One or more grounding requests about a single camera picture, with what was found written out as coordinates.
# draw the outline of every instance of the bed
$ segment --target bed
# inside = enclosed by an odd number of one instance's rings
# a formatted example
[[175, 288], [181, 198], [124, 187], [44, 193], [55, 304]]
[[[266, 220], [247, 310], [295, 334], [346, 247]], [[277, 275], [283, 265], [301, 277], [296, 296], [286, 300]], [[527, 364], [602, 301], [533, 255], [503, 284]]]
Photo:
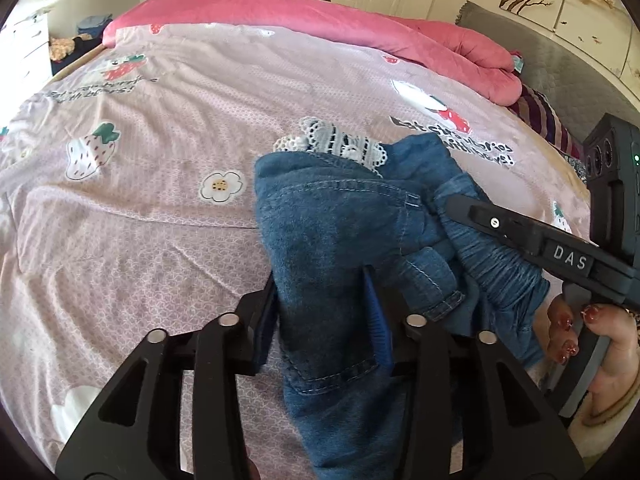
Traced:
[[[319, 0], [149, 0], [25, 102], [0, 144], [0, 401], [49, 468], [149, 330], [197, 330], [262, 288], [252, 167], [304, 118], [381, 142], [437, 134], [495, 203], [588, 236], [586, 188], [504, 107], [520, 85], [507, 51], [441, 25]], [[279, 392], [274, 346], [239, 380], [252, 460], [263, 479], [313, 478]]]

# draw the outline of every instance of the black handheld device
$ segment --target black handheld device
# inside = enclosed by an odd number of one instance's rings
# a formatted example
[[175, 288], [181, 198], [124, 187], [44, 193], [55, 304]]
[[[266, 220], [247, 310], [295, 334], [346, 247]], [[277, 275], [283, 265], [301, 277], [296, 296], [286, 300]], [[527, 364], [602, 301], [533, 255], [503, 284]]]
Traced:
[[[395, 479], [451, 478], [456, 426], [464, 452], [463, 470], [455, 478], [578, 480], [584, 475], [558, 416], [493, 333], [450, 335], [438, 323], [411, 314], [402, 294], [381, 286], [370, 267], [362, 270], [362, 285], [363, 302], [388, 327], [392, 358], [385, 368], [414, 379]], [[250, 480], [236, 375], [255, 375], [264, 364], [277, 304], [270, 278], [263, 290], [245, 294], [235, 311], [197, 332], [170, 335], [157, 328], [146, 334], [76, 427], [56, 463], [56, 477]], [[184, 370], [194, 370], [193, 474], [180, 469], [178, 458]]]
[[543, 389], [566, 418], [578, 409], [610, 343], [584, 327], [580, 311], [590, 303], [613, 303], [640, 313], [640, 130], [606, 114], [584, 143], [584, 162], [593, 244], [466, 196], [447, 202], [452, 219], [518, 249], [524, 259], [564, 281], [565, 300], [576, 313], [580, 353], [554, 367]]

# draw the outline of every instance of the white dresser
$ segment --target white dresser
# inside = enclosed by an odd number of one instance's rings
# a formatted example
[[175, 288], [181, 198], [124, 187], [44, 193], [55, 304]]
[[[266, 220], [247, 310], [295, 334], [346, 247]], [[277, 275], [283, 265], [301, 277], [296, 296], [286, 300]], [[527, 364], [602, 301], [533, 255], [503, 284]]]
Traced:
[[15, 115], [20, 104], [51, 79], [49, 28], [44, 12], [10, 16], [0, 31], [0, 128]]

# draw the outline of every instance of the gray headboard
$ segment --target gray headboard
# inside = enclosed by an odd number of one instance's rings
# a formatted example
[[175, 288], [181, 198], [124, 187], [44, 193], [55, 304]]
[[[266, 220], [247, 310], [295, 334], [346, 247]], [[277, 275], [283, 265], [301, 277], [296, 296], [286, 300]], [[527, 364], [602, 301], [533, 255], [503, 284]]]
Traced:
[[545, 94], [562, 124], [584, 140], [608, 112], [640, 126], [640, 112], [603, 75], [560, 44], [525, 25], [467, 2], [456, 24], [524, 57], [522, 81]]

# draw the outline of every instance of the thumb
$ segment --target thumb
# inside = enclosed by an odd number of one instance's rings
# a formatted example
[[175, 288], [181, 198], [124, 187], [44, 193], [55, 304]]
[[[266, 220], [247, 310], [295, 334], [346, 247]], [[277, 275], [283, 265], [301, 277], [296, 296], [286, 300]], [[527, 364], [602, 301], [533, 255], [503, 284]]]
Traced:
[[636, 320], [624, 308], [610, 304], [591, 304], [582, 311], [588, 329], [594, 334], [605, 335], [620, 348], [638, 346]]

